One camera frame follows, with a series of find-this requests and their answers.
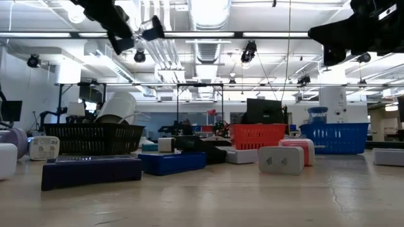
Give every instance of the red basket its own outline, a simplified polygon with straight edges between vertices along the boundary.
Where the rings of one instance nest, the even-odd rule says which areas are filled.
[[[285,124],[234,124],[230,126],[230,139],[239,150],[277,146],[285,129]]]

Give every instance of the ductwork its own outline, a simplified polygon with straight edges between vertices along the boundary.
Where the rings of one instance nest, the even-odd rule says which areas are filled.
[[[195,31],[223,31],[229,22],[232,0],[187,0],[189,18]],[[220,56],[220,44],[195,44],[195,63],[214,64]],[[217,75],[218,66],[195,66],[196,75],[200,79],[213,81]],[[201,98],[211,98],[213,94],[206,94],[198,89]]]
[[[222,31],[227,27],[232,0],[187,0],[192,29]],[[200,63],[213,64],[220,54],[220,44],[195,44]]]

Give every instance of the floor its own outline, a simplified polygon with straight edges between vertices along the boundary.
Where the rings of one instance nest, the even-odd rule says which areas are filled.
[[[138,182],[40,191],[42,162],[0,182],[0,226],[403,226],[404,168],[317,156],[298,177],[213,165]]]

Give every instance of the blue box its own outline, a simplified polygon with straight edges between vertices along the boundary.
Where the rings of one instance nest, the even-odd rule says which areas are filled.
[[[141,180],[141,160],[130,155],[60,156],[42,168],[41,190]]]
[[[206,166],[206,154],[204,152],[186,154],[139,154],[142,169],[152,175],[170,175],[191,170],[199,170]]]

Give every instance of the ceiling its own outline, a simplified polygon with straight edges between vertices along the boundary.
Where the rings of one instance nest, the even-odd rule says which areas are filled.
[[[62,8],[61,2],[65,1],[42,1],[42,0],[15,0],[0,1],[0,31],[34,31],[34,32],[102,32],[103,29],[96,22],[88,19],[82,23],[72,23],[68,18],[66,8]],[[275,8],[272,8],[272,1],[257,0],[233,0],[230,7],[229,21],[226,30],[228,31],[265,31],[265,32],[287,32],[289,30],[289,0],[278,0]],[[347,4],[349,0],[292,0],[290,10],[290,31],[306,32],[313,26],[323,25],[334,21],[343,20],[352,14]],[[116,1],[126,11],[131,7],[131,0]],[[150,12],[153,13],[153,1],[150,1]],[[189,11],[186,0],[170,1],[170,24],[174,31],[190,31]],[[142,14],[145,13],[145,6],[142,5]],[[15,39],[9,44],[17,47],[58,47],[71,55],[78,62],[83,64],[81,76],[83,78],[97,78],[99,81],[115,83],[117,75],[110,70],[102,61],[96,61],[92,56],[84,54],[83,46],[88,40],[32,40]],[[108,45],[107,40],[95,40],[99,47]],[[196,81],[196,59],[194,45],[187,44],[187,40],[175,40],[175,49],[184,68],[184,76],[188,81]],[[237,83],[284,83],[296,82],[303,74],[309,74],[312,83],[317,81],[319,64],[321,63],[322,47],[313,40],[256,40],[258,51],[250,66],[242,68],[240,63],[241,52],[245,48],[248,39],[232,39],[226,44],[221,44],[219,58],[215,64],[218,65],[214,82],[228,83],[230,73],[235,74]],[[131,73],[137,81],[154,82],[155,62],[147,54],[146,61],[135,63],[133,60],[136,50],[125,52],[121,56],[111,55],[125,71]],[[392,54],[381,58],[372,54],[372,61],[363,64],[348,62],[343,64],[348,83],[357,83],[360,77],[369,77],[369,80],[377,73],[384,72],[392,67],[399,66],[402,59],[401,54]],[[402,70],[387,74],[372,80],[374,83],[388,83],[391,80],[401,78]],[[368,95],[381,91],[376,88]]]

